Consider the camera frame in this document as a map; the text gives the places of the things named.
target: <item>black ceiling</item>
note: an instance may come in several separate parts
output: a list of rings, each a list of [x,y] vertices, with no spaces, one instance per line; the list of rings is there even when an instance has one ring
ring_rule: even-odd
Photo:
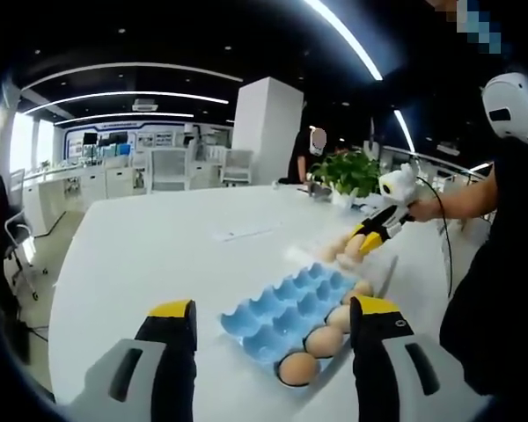
[[[220,98],[230,103],[161,97],[156,101],[160,112],[192,113],[193,121],[227,125],[234,119],[238,88],[271,76],[305,94],[304,126],[324,126],[335,139],[361,143],[374,116],[383,142],[407,149],[392,116],[392,109],[399,108],[418,152],[438,156],[437,143],[452,142],[461,154],[444,156],[449,161],[470,166],[490,158],[492,142],[480,106],[480,86],[502,71],[503,57],[482,53],[425,0],[323,3],[362,43],[383,81],[373,80],[346,41],[304,0],[189,0],[159,11],[135,11],[135,3],[133,16],[99,18],[101,25],[90,18],[70,24],[53,19],[27,33],[14,80],[23,87],[64,70],[112,62],[207,69],[242,82],[187,70],[118,67],[59,76],[31,89],[49,101],[104,91],[174,91]],[[507,19],[506,10],[496,9],[491,18]],[[515,46],[517,40],[508,39],[508,34],[517,32],[506,24],[504,29]],[[515,51],[524,55],[522,48]],[[131,112],[134,100],[91,98],[59,106],[84,117]],[[22,99],[18,109],[34,106]],[[65,119],[45,109],[35,115]]]

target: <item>hand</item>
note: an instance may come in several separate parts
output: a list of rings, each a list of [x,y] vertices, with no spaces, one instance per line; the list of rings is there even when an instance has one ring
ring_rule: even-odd
[[[428,222],[439,216],[440,204],[434,200],[416,200],[408,206],[408,212],[417,222]]]

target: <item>egg carton cup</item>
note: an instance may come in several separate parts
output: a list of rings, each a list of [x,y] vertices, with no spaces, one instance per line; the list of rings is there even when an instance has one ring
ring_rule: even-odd
[[[277,376],[283,359],[304,352],[306,338],[326,325],[326,317],[341,305],[342,297],[357,281],[315,263],[295,276],[285,277],[278,287],[265,288],[258,299],[243,301],[230,315],[222,314],[221,325],[252,360]],[[343,345],[348,338],[345,334]],[[333,357],[317,359],[315,379],[332,360]]]

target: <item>cable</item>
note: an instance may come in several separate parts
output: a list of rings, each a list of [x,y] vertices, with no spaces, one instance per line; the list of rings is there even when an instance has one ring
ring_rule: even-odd
[[[440,209],[442,211],[442,220],[444,221],[444,231],[446,232],[446,242],[448,242],[448,252],[450,253],[450,286],[448,288],[448,299],[450,299],[451,298],[452,281],[454,279],[453,279],[453,264],[451,262],[450,235],[448,234],[448,223],[446,222],[446,214],[444,212],[444,204],[442,203],[442,200],[440,199],[440,195],[438,195],[438,192],[436,191],[436,189],[434,187],[432,187],[432,185],[429,182],[427,182],[423,178],[419,178],[418,176],[416,178],[418,178],[422,183],[424,183],[426,186],[428,186],[430,188],[432,193],[436,196],[436,199],[438,200],[438,203],[440,204]]]
[[[27,328],[29,330],[29,332],[31,332],[32,334],[34,334],[35,336],[39,337],[41,340],[45,341],[46,343],[49,342],[48,338],[44,338],[43,336],[41,336],[36,330],[34,330],[33,328]]]

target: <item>egg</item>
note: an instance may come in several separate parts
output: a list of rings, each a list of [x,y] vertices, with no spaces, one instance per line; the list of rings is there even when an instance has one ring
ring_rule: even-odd
[[[354,296],[361,295],[362,293],[359,290],[352,289],[349,292],[347,292],[344,297],[342,298],[342,304],[343,305],[349,305],[350,299]]]
[[[369,297],[374,296],[373,287],[366,280],[358,281],[356,285],[354,286],[354,290],[357,290],[358,292],[360,292],[360,295],[369,296]]]
[[[365,240],[365,235],[355,235],[346,244],[346,248],[344,248],[344,254],[347,257],[352,258],[355,262],[362,262],[363,255],[360,253],[360,247]]]
[[[320,259],[325,262],[333,262],[336,259],[337,254],[338,252],[336,250],[336,247],[334,245],[329,246],[320,253]]]
[[[343,253],[344,248],[346,248],[346,244],[350,240],[351,235],[344,235],[339,237],[336,242],[333,243],[334,248],[336,249],[336,253]]]
[[[326,317],[326,324],[336,327],[344,333],[350,332],[350,305],[341,305],[335,308]]]
[[[333,357],[341,347],[342,331],[336,327],[319,327],[305,341],[305,350],[316,358]]]
[[[301,387],[315,378],[319,372],[319,363],[309,353],[293,353],[282,361],[278,372],[282,382]]]

